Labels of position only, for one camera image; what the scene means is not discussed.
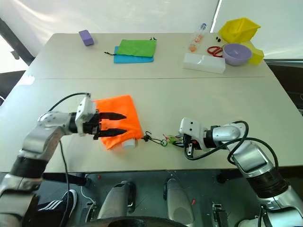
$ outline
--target white tent wall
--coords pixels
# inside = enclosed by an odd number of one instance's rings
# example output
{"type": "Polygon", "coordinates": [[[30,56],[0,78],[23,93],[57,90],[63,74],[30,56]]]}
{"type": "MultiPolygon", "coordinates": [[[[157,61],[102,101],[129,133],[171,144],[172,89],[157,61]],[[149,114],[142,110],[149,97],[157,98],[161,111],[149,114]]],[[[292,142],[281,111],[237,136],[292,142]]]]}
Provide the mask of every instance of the white tent wall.
{"type": "Polygon", "coordinates": [[[214,32],[239,17],[261,25],[252,42],[266,59],[303,59],[303,0],[220,0],[214,32]]]}
{"type": "Polygon", "coordinates": [[[212,24],[218,0],[0,0],[0,17],[37,56],[54,33],[178,33],[212,24]]]}

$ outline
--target red scissors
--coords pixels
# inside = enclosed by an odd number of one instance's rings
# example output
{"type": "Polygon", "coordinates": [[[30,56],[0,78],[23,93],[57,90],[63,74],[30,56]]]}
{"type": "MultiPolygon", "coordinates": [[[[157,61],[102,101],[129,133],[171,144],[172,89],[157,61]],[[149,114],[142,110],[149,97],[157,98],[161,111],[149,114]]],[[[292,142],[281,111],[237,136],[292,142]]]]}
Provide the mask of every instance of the red scissors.
{"type": "Polygon", "coordinates": [[[223,57],[222,55],[218,55],[218,53],[221,53],[222,51],[223,49],[220,46],[210,46],[207,48],[207,52],[217,58],[223,57]]]}

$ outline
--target orange cloth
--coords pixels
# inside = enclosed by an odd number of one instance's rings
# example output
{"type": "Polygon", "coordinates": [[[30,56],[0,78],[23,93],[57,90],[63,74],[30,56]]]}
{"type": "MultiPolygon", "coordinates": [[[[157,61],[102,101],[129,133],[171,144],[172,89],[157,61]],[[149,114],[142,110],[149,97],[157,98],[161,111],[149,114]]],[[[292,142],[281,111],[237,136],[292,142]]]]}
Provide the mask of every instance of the orange cloth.
{"type": "Polygon", "coordinates": [[[143,133],[137,116],[136,108],[130,95],[118,96],[113,98],[94,100],[97,109],[102,112],[114,112],[123,114],[126,119],[118,121],[102,120],[101,130],[109,128],[119,128],[127,130],[126,133],[114,137],[102,137],[101,140],[107,149],[120,144],[129,139],[141,139],[143,133]]]}

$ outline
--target purple sponge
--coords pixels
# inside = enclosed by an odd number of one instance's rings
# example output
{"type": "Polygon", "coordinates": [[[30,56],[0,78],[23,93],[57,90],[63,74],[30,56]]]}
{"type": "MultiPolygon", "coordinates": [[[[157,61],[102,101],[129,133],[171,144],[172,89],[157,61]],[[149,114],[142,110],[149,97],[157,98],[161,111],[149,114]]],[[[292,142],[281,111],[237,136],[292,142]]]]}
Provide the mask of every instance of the purple sponge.
{"type": "Polygon", "coordinates": [[[88,30],[83,30],[79,32],[82,41],[84,42],[84,45],[89,46],[94,44],[94,40],[91,37],[90,33],[88,30]]]}

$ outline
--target yellow container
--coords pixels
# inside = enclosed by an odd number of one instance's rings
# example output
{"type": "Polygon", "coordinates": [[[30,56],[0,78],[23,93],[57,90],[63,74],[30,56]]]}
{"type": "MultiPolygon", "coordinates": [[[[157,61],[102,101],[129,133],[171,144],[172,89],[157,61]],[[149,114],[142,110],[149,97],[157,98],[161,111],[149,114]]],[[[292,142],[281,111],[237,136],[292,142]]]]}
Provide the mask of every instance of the yellow container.
{"type": "Polygon", "coordinates": [[[262,61],[262,59],[264,58],[264,53],[263,51],[257,49],[256,47],[254,47],[253,44],[251,44],[251,42],[244,42],[244,43],[241,43],[242,45],[248,47],[251,52],[252,52],[252,57],[251,59],[249,59],[249,63],[252,63],[252,64],[255,64],[255,65],[258,65],[260,64],[260,62],[262,61]]]}
{"type": "Polygon", "coordinates": [[[227,21],[220,29],[219,34],[228,43],[242,43],[249,41],[260,27],[248,18],[242,17],[227,21]]]}

